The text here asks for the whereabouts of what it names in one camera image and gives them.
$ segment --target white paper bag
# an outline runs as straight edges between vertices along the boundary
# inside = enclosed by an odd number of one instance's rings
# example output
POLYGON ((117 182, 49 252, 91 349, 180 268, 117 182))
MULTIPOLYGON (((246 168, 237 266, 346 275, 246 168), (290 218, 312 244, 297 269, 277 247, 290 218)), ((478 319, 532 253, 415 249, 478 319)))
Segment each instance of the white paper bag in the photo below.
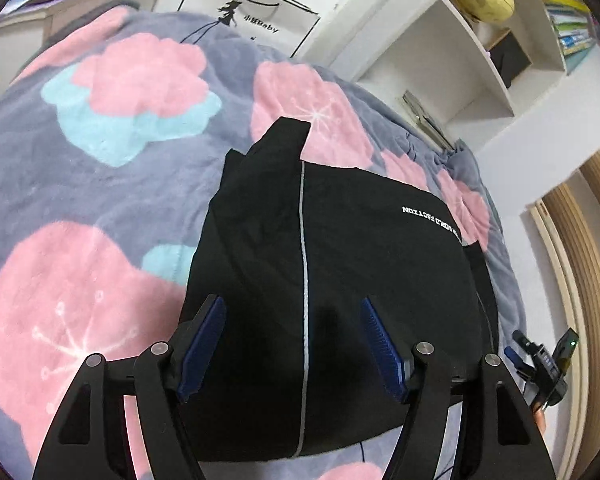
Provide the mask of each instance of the white paper bag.
POLYGON ((196 43, 213 27, 229 26, 258 44, 273 46, 288 56, 296 53, 320 19, 294 0, 182 0, 178 10, 211 16, 209 24, 191 31, 196 43))

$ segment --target blue gripper pad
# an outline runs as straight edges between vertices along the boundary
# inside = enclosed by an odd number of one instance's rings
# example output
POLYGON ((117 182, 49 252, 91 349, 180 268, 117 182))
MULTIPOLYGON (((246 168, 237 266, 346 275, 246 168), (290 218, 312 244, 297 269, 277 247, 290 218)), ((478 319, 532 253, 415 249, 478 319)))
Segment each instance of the blue gripper pad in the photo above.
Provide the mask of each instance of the blue gripper pad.
POLYGON ((405 377, 403 358, 369 298, 362 301, 361 321, 384 387, 396 400, 404 402, 408 394, 406 381, 409 378, 405 377))
POLYGON ((225 321, 226 305, 222 298, 216 296, 182 360, 180 383, 176 388, 181 402, 186 402, 202 386, 202 379, 218 346, 225 321))

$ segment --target silver screw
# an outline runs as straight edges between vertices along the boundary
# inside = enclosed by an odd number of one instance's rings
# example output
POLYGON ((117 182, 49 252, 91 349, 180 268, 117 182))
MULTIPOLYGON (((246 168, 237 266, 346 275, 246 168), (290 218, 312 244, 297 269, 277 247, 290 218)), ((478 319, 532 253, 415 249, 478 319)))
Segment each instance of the silver screw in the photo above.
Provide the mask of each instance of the silver screw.
POLYGON ((102 357, 99 354, 91 354, 87 357, 87 366, 93 368, 102 362, 102 357))
POLYGON ((426 341, 422 341, 416 345, 416 350, 424 355, 433 354, 433 345, 431 343, 427 343, 426 341))
POLYGON ((159 343, 155 343, 151 347, 151 353, 153 355, 162 355, 169 349, 169 345, 167 343, 160 341, 159 343))
POLYGON ((500 363, 502 362, 502 359, 500 359, 496 354, 487 354, 485 355, 484 360, 489 366, 500 366, 500 363))

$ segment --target yellow book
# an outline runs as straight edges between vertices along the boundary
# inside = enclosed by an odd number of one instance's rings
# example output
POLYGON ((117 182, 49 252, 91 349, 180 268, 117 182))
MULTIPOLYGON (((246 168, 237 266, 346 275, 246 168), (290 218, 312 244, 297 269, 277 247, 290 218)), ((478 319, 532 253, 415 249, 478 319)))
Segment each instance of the yellow book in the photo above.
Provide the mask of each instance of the yellow book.
POLYGON ((587 7, 582 2, 578 0, 543 0, 546 4, 558 4, 558 5, 566 5, 569 7, 573 7, 574 9, 580 10, 581 12, 590 12, 589 7, 587 7))

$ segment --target blanket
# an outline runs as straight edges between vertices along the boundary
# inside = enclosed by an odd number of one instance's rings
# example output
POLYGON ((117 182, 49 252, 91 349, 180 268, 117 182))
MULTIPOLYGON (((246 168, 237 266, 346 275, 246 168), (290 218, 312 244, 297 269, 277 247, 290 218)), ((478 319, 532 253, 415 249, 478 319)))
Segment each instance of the blanket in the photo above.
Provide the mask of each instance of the blanket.
MULTIPOLYGON (((173 333, 224 155, 245 153, 281 116, 312 123, 303 160, 444 200, 464 243, 485 251, 501 346, 525 329, 497 214, 465 146, 435 152, 368 92, 230 27, 192 35, 212 21, 117 6, 62 31, 0 98, 0 460, 15 480, 31 478, 88 354, 125 358, 173 333)), ((125 404, 146 480, 137 410, 125 404)), ((440 474, 458 421, 456 406, 440 474)), ((380 479, 398 434, 203 469, 210 480, 380 479)))

